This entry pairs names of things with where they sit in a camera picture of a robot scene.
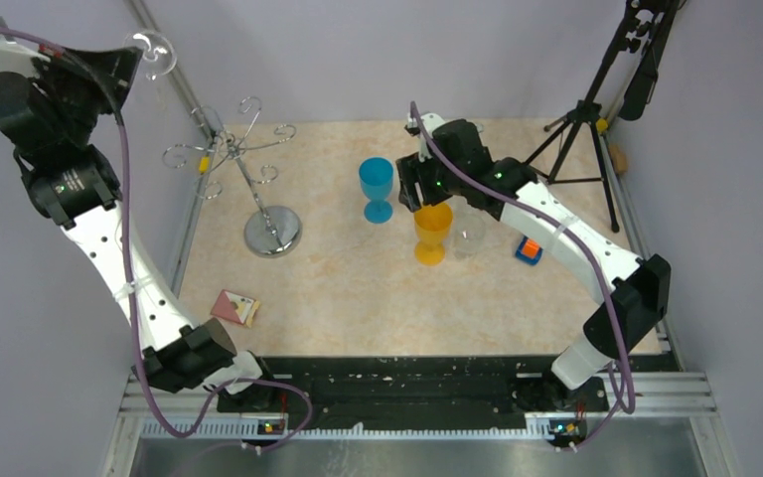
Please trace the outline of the blue orange toy block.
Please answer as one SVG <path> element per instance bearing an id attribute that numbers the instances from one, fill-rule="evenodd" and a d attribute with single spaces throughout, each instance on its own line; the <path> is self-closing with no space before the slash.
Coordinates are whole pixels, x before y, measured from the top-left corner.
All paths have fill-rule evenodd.
<path id="1" fill-rule="evenodd" d="M 515 258 L 531 266 L 537 265 L 543 255 L 543 248 L 529 237 L 523 237 L 516 248 Z"/>

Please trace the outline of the blue plastic wine glass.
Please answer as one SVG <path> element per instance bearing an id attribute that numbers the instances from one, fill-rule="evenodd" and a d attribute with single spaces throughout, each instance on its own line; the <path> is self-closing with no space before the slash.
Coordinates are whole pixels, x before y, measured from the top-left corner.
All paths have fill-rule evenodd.
<path id="1" fill-rule="evenodd" d="M 384 224 L 392 217 L 392 205 L 387 198 L 392 190 L 393 167 L 382 157 L 366 159 L 359 168 L 362 192 L 368 202 L 364 217 L 372 224 Z"/>

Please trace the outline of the clear stemmed wine glass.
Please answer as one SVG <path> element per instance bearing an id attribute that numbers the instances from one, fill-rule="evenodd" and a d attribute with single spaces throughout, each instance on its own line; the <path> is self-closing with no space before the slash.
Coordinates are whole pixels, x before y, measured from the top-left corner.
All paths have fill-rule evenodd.
<path id="1" fill-rule="evenodd" d="M 177 65 L 177 53 L 172 43 L 159 31 L 139 30 L 128 35 L 123 46 L 140 50 L 139 70 L 148 80 L 168 75 Z"/>

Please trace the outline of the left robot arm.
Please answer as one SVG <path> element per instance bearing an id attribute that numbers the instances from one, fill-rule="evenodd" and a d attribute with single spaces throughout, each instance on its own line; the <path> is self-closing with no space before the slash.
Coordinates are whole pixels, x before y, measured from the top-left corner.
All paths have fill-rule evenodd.
<path id="1" fill-rule="evenodd" d="M 112 166 L 90 143 L 99 117 L 121 109 L 140 58 L 135 47 L 0 46 L 0 132 L 34 208 L 89 259 L 135 332 L 141 381 L 169 393 L 219 389 L 267 410 L 278 383 L 219 320 L 199 322 L 182 307 L 126 215 Z"/>

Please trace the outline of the orange plastic wine glass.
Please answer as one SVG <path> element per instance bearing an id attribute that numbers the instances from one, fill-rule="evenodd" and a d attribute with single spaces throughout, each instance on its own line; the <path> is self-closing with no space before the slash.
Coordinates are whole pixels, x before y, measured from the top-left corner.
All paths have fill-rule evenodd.
<path id="1" fill-rule="evenodd" d="M 417 244 L 414 255 L 423 265 L 439 264 L 445 257 L 444 241 L 453 222 L 453 212 L 446 203 L 424 206 L 413 214 Z"/>

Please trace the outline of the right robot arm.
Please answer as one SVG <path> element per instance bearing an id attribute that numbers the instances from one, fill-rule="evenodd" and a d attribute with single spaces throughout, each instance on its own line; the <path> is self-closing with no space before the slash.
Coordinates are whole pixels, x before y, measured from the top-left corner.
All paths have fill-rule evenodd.
<path id="1" fill-rule="evenodd" d="M 462 198 L 540 245 L 597 303 L 542 383 L 550 406 L 571 408 L 590 378 L 624 361 L 665 317 L 670 264 L 657 254 L 641 258 L 597 232 L 556 198 L 531 166 L 513 157 L 493 160 L 476 124 L 426 113 L 410 116 L 405 129 L 418 138 L 419 149 L 396 162 L 403 205 L 417 212 Z"/>

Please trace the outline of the chrome wine glass rack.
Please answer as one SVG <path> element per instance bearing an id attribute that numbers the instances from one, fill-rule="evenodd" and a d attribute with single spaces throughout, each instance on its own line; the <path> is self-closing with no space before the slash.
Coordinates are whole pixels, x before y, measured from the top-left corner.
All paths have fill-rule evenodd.
<path id="1" fill-rule="evenodd" d="M 259 97 L 251 95 L 242 99 L 238 105 L 238 113 L 250 114 L 251 119 L 244 133 L 235 134 L 228 130 L 216 109 L 198 105 L 191 110 L 190 115 L 212 132 L 211 143 L 206 146 L 175 144 L 163 152 L 161 160 L 163 165 L 170 169 L 182 169 L 195 162 L 198 169 L 195 194 L 202 201 L 215 199 L 224 190 L 221 182 L 208 182 L 206 179 L 225 164 L 235 165 L 256 206 L 255 212 L 243 227 L 244 244 L 256 256 L 276 258 L 290 252 L 299 244 L 303 232 L 302 222 L 299 216 L 286 206 L 267 206 L 259 194 L 259 187 L 278 178 L 278 168 L 272 164 L 264 164 L 254 175 L 245 162 L 245 156 L 251 151 L 271 148 L 292 140 L 297 129 L 292 124 L 279 124 L 272 131 L 276 137 L 274 141 L 253 145 L 249 138 L 261 112 L 262 101 Z"/>

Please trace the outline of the black base frame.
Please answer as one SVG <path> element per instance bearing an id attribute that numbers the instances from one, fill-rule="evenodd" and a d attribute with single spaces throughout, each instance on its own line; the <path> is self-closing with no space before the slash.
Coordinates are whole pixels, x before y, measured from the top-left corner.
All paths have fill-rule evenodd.
<path id="1" fill-rule="evenodd" d="M 291 425 L 312 416 L 311 430 L 522 429 L 526 414 L 607 412 L 605 381 L 593 378 L 576 391 L 544 379 L 553 357 L 267 357 L 271 377 L 306 393 L 254 387 L 248 402 L 221 396 L 220 412 L 283 412 Z"/>

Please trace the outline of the black tripod stand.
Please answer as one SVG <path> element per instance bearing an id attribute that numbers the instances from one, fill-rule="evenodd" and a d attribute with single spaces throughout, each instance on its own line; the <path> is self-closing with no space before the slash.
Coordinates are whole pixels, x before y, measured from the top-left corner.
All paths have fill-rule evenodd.
<path id="1" fill-rule="evenodd" d="M 645 112 L 660 78 L 660 63 L 682 1 L 626 1 L 622 18 L 586 94 L 563 116 L 547 124 L 549 134 L 525 160 L 529 166 L 553 143 L 557 155 L 548 169 L 534 168 L 549 185 L 599 183 L 603 187 L 610 229 L 620 231 L 610 176 L 614 170 L 601 135 L 616 119 L 635 121 Z M 561 173 L 572 145 L 586 129 L 598 167 L 592 177 Z"/>

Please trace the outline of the red triangular card box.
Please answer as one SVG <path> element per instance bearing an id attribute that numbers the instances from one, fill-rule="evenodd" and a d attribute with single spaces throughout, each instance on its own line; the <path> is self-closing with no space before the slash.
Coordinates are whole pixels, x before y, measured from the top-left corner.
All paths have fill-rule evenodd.
<path id="1" fill-rule="evenodd" d="M 210 315 L 249 328 L 253 324 L 259 307 L 259 300 L 224 289 L 218 294 Z"/>

